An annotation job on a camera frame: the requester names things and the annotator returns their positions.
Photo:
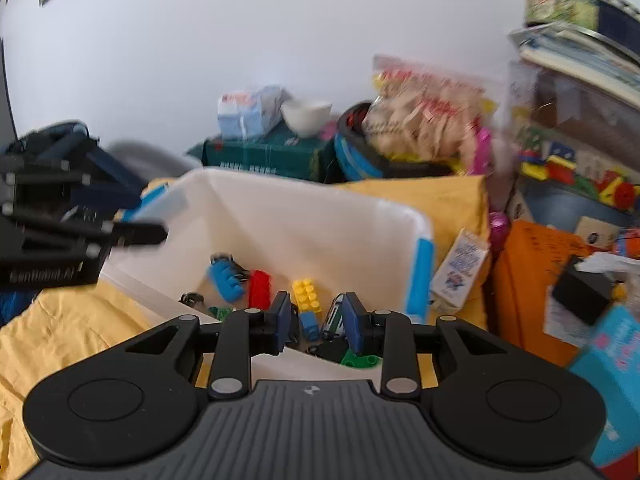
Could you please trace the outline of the red lego brick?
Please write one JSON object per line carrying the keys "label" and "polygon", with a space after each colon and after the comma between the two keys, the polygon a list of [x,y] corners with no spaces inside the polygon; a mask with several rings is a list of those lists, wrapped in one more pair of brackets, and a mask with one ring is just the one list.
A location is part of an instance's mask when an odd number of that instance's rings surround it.
{"label": "red lego brick", "polygon": [[267,311],[271,304],[271,276],[261,270],[250,274],[247,287],[247,307]]}

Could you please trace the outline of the small blue lego brick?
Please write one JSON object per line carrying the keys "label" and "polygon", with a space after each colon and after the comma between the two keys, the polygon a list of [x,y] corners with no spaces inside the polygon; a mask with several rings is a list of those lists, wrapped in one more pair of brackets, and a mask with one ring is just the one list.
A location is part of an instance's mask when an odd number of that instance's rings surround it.
{"label": "small blue lego brick", "polygon": [[303,311],[299,313],[300,329],[302,330],[306,341],[317,341],[321,338],[321,330],[318,318],[314,312]]}

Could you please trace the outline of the green lego plate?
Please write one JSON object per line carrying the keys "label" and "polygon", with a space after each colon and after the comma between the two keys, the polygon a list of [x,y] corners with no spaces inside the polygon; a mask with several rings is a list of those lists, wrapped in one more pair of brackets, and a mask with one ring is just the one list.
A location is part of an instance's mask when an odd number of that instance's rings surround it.
{"label": "green lego plate", "polygon": [[378,365],[380,362],[380,358],[378,356],[358,356],[356,352],[348,349],[341,360],[341,364],[350,367],[356,368],[357,370],[367,370],[368,368],[373,368]]}

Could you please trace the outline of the yellow brick in bin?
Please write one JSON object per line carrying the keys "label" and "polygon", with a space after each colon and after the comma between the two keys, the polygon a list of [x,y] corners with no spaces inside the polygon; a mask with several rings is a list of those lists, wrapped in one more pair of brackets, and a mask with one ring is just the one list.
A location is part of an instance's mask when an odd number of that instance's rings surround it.
{"label": "yellow brick in bin", "polygon": [[318,294],[318,289],[314,281],[310,278],[296,280],[292,284],[294,304],[299,312],[312,312],[315,315],[322,313],[322,305]]}

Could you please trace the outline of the white plastic bin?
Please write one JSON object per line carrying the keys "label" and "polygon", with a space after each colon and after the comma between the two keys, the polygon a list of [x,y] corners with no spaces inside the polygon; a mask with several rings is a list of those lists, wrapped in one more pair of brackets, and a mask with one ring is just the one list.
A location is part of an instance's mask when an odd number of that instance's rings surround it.
{"label": "white plastic bin", "polygon": [[268,273],[273,292],[309,278],[323,307],[356,292],[369,310],[427,320],[434,230],[412,207],[339,186],[203,168],[172,182],[136,218],[162,222],[165,243],[113,250],[102,276],[149,309],[153,323],[186,312],[186,292],[222,303],[207,278],[215,254]]}

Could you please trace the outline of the small card pack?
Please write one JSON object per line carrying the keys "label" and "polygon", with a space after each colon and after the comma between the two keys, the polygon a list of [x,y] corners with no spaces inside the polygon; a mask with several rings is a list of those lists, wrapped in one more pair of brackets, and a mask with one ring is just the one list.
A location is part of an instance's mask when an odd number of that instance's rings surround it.
{"label": "small card pack", "polygon": [[459,232],[431,281],[438,312],[455,315],[464,307],[488,252],[487,242],[466,229]]}

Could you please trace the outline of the yellow cloth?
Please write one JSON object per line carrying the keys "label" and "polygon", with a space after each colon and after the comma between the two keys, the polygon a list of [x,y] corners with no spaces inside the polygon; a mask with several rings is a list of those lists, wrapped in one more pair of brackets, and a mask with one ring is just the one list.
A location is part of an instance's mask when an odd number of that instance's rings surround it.
{"label": "yellow cloth", "polygon": [[[346,190],[402,203],[429,216],[436,259],[461,229],[489,235],[480,177],[349,182]],[[37,461],[22,419],[25,396],[42,378],[151,328],[156,314],[107,281],[49,289],[1,329],[1,475],[18,479]]]}

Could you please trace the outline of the orange box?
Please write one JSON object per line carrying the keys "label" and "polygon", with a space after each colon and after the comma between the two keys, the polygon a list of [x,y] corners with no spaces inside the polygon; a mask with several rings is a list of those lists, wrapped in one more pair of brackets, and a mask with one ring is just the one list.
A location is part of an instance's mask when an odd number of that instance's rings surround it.
{"label": "orange box", "polygon": [[498,335],[551,363],[570,364],[579,348],[544,332],[546,307],[570,256],[593,252],[575,234],[514,221],[492,271]]}

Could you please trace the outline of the tissue pack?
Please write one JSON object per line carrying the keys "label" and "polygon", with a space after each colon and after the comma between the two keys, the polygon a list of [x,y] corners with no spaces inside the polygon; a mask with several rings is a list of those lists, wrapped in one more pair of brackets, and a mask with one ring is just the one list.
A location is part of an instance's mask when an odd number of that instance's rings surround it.
{"label": "tissue pack", "polygon": [[262,139],[282,122],[281,107],[289,97],[280,86],[222,94],[217,101],[221,139],[243,142]]}

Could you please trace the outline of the black rectangular block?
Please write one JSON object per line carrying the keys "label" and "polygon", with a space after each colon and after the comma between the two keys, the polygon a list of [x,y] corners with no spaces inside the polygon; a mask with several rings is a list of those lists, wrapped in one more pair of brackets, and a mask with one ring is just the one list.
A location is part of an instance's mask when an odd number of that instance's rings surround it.
{"label": "black rectangular block", "polygon": [[613,282],[602,273],[579,271],[583,258],[571,255],[552,288],[552,297],[568,312],[589,326],[612,304]]}

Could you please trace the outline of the white bowl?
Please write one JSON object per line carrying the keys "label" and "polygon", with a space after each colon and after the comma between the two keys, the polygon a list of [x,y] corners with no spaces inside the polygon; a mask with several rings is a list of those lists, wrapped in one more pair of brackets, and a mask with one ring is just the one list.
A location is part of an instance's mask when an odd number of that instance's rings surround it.
{"label": "white bowl", "polygon": [[320,100],[287,100],[281,114],[288,128],[301,139],[316,136],[329,122],[332,104]]}

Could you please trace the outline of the blue card box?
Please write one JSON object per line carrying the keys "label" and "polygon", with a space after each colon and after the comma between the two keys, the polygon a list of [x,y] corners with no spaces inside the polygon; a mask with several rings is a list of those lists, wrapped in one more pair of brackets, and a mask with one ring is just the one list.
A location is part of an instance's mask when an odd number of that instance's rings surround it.
{"label": "blue card box", "polygon": [[570,370],[596,388],[605,403],[605,427],[591,460],[599,467],[639,446],[639,322],[612,307],[593,327]]}

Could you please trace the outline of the bag of wooden pieces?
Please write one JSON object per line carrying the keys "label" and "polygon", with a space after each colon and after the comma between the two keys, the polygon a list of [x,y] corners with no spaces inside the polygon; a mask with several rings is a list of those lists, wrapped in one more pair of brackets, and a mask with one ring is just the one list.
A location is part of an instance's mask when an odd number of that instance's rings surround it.
{"label": "bag of wooden pieces", "polygon": [[458,174],[486,174],[498,103],[483,79],[377,54],[378,96],[362,120],[378,154],[392,162],[444,162]]}

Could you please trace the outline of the toy block tub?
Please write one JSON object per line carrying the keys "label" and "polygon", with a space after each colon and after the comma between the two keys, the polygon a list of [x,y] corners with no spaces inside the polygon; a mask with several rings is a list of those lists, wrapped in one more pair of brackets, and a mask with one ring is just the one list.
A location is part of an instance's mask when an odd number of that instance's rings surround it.
{"label": "toy block tub", "polygon": [[638,219],[638,170],[539,130],[524,133],[516,146],[516,177],[508,201],[512,218],[573,233],[587,221],[619,230]]}

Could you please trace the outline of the round tin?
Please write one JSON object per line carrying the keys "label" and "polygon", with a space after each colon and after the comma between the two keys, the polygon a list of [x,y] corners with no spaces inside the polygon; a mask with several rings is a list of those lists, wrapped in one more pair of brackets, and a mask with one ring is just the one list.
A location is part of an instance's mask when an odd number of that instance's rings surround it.
{"label": "round tin", "polygon": [[639,47],[639,9],[627,0],[524,0],[528,26],[563,23]]}

